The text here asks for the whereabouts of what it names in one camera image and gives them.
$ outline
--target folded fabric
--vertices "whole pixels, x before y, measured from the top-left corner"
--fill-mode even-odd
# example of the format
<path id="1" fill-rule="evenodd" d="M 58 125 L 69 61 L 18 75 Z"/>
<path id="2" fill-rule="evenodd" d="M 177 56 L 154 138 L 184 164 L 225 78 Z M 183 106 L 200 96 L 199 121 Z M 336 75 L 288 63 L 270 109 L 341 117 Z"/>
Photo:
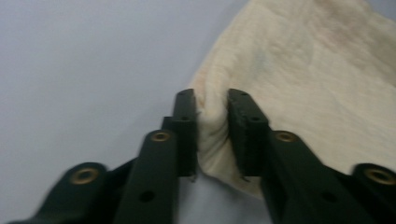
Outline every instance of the folded fabric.
<path id="1" fill-rule="evenodd" d="M 261 197 L 236 169 L 227 90 L 248 92 L 274 130 L 300 135 L 326 165 L 396 170 L 396 25 L 361 0 L 251 0 L 191 87 L 203 171 Z"/>

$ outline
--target beige cloth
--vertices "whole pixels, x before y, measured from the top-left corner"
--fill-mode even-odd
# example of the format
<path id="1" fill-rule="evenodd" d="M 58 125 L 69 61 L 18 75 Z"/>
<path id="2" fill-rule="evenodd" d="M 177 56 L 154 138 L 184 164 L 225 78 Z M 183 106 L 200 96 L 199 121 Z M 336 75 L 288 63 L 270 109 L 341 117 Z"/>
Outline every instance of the beige cloth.
<path id="1" fill-rule="evenodd" d="M 396 25 L 361 0 L 251 0 L 197 72 L 199 163 L 252 195 L 228 139 L 226 94 L 247 91 L 274 130 L 300 135 L 328 166 L 396 171 Z"/>

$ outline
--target gray surface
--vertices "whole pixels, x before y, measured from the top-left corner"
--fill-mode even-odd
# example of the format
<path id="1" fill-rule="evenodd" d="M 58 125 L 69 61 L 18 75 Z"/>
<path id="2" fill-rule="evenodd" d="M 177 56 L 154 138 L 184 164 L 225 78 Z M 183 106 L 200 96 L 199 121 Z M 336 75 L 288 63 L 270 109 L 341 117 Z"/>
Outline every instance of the gray surface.
<path id="1" fill-rule="evenodd" d="M 375 2 L 395 15 L 395 1 Z M 0 223 L 32 215 L 75 164 L 112 169 L 136 156 L 245 3 L 2 1 Z M 269 217 L 262 202 L 200 175 L 181 180 L 179 223 Z"/>

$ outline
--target towel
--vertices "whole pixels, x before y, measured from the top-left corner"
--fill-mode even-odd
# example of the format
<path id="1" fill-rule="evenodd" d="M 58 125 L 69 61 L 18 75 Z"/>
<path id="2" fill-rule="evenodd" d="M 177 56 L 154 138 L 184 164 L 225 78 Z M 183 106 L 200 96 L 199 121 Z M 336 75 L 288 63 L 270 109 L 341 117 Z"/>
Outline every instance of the towel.
<path id="1" fill-rule="evenodd" d="M 191 87 L 202 170 L 253 196 L 228 138 L 227 90 L 248 92 L 274 130 L 297 133 L 343 173 L 396 170 L 396 25 L 361 0 L 251 0 L 219 37 Z"/>

